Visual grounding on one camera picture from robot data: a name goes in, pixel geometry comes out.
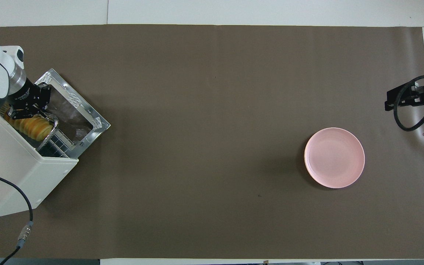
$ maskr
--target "brown tabletop surface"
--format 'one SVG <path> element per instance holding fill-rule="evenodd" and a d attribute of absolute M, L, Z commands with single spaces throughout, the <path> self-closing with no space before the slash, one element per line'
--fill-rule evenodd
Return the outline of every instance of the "brown tabletop surface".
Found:
<path fill-rule="evenodd" d="M 34 210 L 18 257 L 424 258 L 424 126 L 384 111 L 424 74 L 421 28 L 6 27 L 0 45 L 112 124 Z M 326 127 L 364 147 L 347 188 L 305 169 Z M 0 257 L 26 221 L 0 218 Z"/>

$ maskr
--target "baked pastry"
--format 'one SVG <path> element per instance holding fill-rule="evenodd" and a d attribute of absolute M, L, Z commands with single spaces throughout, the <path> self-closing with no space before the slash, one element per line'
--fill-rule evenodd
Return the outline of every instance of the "baked pastry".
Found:
<path fill-rule="evenodd" d="M 42 118 L 40 115 L 35 115 L 32 118 L 28 119 L 11 119 L 7 115 L 7 112 L 4 114 L 4 119 L 14 127 L 14 129 L 20 131 L 21 133 L 29 136 L 30 138 L 36 141 L 42 141 L 50 134 L 53 126 L 46 119 Z"/>

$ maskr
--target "plate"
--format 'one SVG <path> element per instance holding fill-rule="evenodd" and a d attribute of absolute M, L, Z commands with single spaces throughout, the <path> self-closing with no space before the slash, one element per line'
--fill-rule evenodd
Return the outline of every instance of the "plate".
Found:
<path fill-rule="evenodd" d="M 364 149 L 358 138 L 341 128 L 317 131 L 307 142 L 305 167 L 316 182 L 328 188 L 354 183 L 364 169 Z"/>

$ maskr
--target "metal connector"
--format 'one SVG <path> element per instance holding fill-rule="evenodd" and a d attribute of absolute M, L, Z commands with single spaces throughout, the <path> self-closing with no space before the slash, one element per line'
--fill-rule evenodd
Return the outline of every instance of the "metal connector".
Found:
<path fill-rule="evenodd" d="M 29 221 L 24 228 L 22 228 L 21 233 L 19 234 L 19 238 L 17 238 L 17 245 L 16 247 L 20 247 L 22 248 L 22 246 L 24 245 L 24 243 L 27 241 L 27 239 L 29 238 L 29 235 L 31 233 L 32 230 L 32 225 L 33 222 Z"/>

